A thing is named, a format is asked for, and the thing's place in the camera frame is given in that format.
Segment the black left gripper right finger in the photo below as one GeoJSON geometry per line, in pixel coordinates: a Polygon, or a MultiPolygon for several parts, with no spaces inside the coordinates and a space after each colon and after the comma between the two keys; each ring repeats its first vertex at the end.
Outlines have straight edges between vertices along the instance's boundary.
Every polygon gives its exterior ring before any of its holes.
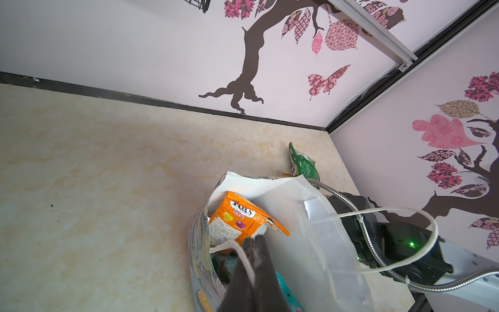
{"type": "Polygon", "coordinates": [[[291,311],[283,296],[270,251],[263,235],[254,238],[251,247],[251,264],[255,272],[253,309],[259,312],[291,311]]]}

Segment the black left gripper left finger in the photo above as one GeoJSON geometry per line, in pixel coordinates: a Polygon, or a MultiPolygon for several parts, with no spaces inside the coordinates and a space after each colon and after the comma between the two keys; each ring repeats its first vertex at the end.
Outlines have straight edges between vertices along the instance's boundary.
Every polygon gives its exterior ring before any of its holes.
{"type": "Polygon", "coordinates": [[[255,311],[253,288],[255,286],[255,270],[250,261],[253,239],[247,238],[242,246],[230,240],[218,245],[218,251],[235,247],[239,259],[229,283],[226,295],[218,311],[255,311]]]}

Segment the teal snack bag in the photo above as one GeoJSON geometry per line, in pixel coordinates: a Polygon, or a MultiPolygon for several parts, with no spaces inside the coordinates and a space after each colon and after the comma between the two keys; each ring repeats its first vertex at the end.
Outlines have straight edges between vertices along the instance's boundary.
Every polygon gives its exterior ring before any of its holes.
{"type": "Polygon", "coordinates": [[[281,276],[280,273],[275,272],[277,277],[278,277],[278,283],[281,289],[281,292],[283,293],[283,296],[290,308],[291,311],[293,312],[305,312],[305,309],[303,305],[300,304],[299,300],[293,295],[291,289],[285,282],[284,278],[281,276]]]}

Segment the green white snack bag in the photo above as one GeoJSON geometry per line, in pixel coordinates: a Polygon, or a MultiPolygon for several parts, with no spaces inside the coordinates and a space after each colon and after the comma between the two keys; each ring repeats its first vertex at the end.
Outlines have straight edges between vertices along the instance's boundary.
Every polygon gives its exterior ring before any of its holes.
{"type": "Polygon", "coordinates": [[[228,285],[230,283],[237,261],[237,256],[225,254],[216,254],[212,258],[215,273],[224,285],[228,285]]]}

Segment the floral paper bag white handles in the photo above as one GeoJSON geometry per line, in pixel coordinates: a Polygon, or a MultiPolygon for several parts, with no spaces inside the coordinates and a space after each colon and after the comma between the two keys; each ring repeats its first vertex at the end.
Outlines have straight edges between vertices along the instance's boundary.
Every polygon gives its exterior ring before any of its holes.
{"type": "Polygon", "coordinates": [[[286,232],[265,239],[274,268],[306,311],[407,311],[413,297],[403,283],[363,274],[336,210],[304,177],[247,178],[224,174],[189,227],[191,282],[196,311],[216,311],[226,293],[215,273],[209,217],[229,192],[263,209],[286,232]]]}

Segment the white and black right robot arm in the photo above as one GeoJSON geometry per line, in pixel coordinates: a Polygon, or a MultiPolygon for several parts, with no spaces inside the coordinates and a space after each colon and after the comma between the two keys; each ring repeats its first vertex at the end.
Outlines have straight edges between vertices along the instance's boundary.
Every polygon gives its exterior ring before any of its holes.
{"type": "Polygon", "coordinates": [[[341,193],[328,200],[345,215],[341,222],[362,264],[427,297],[448,295],[489,311],[498,310],[497,262],[438,237],[425,256],[389,270],[389,265],[421,251],[430,242],[432,231],[406,222],[379,222],[372,213],[354,216],[353,212],[371,206],[362,196],[341,193]]]}

